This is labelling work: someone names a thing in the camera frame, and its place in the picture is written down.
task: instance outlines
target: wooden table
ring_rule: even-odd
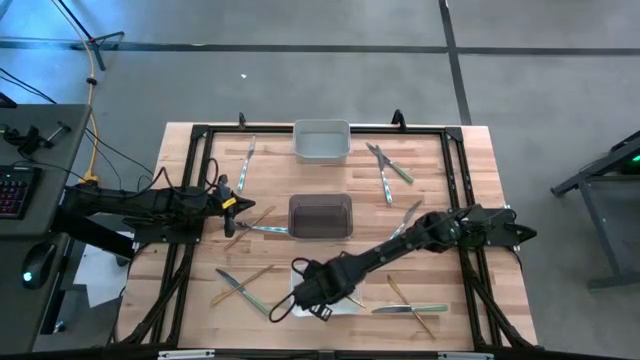
[[[157,169],[165,166],[173,183],[181,181],[192,123],[169,123],[158,158]],[[504,197],[493,154],[489,130],[483,126],[463,127],[465,148],[476,201],[484,207],[501,207]],[[247,154],[251,135],[215,135],[212,154],[220,173],[229,176],[235,188]],[[365,141],[379,144],[385,154],[415,178],[407,184],[393,170],[386,171],[393,195],[387,207],[376,157]],[[440,140],[432,135],[352,135],[351,153],[345,165],[300,165],[292,154],[291,136],[259,134],[242,196],[257,205],[238,216],[251,222],[269,206],[276,209],[260,225],[287,226],[289,197],[304,193],[348,193],[353,199],[353,236],[344,242],[296,241],[286,235],[249,232],[227,252],[222,220],[206,221],[201,243],[196,247],[179,346],[182,348],[335,349],[335,350],[470,350],[471,332],[458,254],[413,252],[369,274],[361,284],[367,310],[357,315],[333,316],[327,323],[314,317],[287,317],[272,324],[257,309],[234,294],[214,308],[210,300],[229,286],[215,272],[221,268],[242,281],[260,269],[275,268],[247,286],[268,306],[289,292],[290,263],[296,256],[324,262],[340,251],[363,252],[389,238],[406,210],[417,200],[424,204],[412,222],[432,210],[449,204]],[[458,172],[457,154],[452,146]],[[209,179],[214,176],[209,168]],[[465,204],[463,194],[460,203]],[[136,258],[124,292],[118,323],[120,337],[128,335],[158,296],[167,246],[151,245]],[[522,273],[513,254],[505,249],[486,250],[496,302],[528,341],[536,337],[529,312]],[[400,304],[387,284],[391,274],[410,302],[448,304],[449,311],[424,314],[434,332],[432,340],[411,315],[372,315],[370,309]],[[489,339],[486,312],[479,306],[485,339]],[[163,331],[167,333],[172,311],[167,312]]]

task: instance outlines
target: concrete floor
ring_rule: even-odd
[[[445,45],[436,0],[87,0],[72,9],[95,36],[219,44]],[[640,47],[632,0],[449,0],[459,46]],[[14,2],[1,36],[75,39],[47,0]],[[107,52],[94,109],[101,138],[148,167],[168,121],[344,118],[386,123],[395,108],[413,124],[459,124],[447,55]],[[471,119],[491,129],[507,202],[539,232],[523,246],[524,276],[541,345],[636,358],[640,288],[590,293],[609,275],[582,199],[548,191],[638,130],[638,57],[460,57]],[[0,65],[59,102],[86,100],[87,59],[65,50],[0,50]],[[0,83],[22,103],[41,99]],[[83,173],[89,144],[74,170]],[[125,187],[141,174],[115,155]],[[105,186],[117,180],[103,160]],[[115,303],[66,307],[76,326],[42,348],[102,344]]]

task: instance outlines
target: black desk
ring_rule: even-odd
[[[71,131],[58,135],[53,140],[53,148],[38,149],[32,157],[38,162],[71,169],[89,114],[91,107],[88,105],[19,105],[16,109],[0,109],[0,123],[17,128],[20,134],[26,134],[29,126],[33,125],[47,137],[58,128],[57,122],[62,121]],[[24,160],[16,149],[0,138],[0,164],[10,165]],[[52,167],[42,168],[38,187],[24,219],[0,220],[0,241],[6,241],[2,238],[7,236],[39,236],[49,231],[69,174]]]
[[[30,125],[38,127],[48,136],[62,121],[71,132],[54,139],[51,149],[38,149],[36,161],[70,169],[76,157],[91,108],[87,105],[19,105],[16,109],[0,109],[0,123],[26,133]],[[10,165],[24,160],[16,147],[0,138],[0,164]],[[38,290],[22,286],[22,261],[33,245],[46,239],[68,174],[62,170],[43,166],[42,176],[33,194],[25,218],[20,221],[0,220],[0,353],[30,352],[40,332],[47,307],[53,306],[64,263],[69,237],[56,235],[52,241],[58,245],[49,279]]]

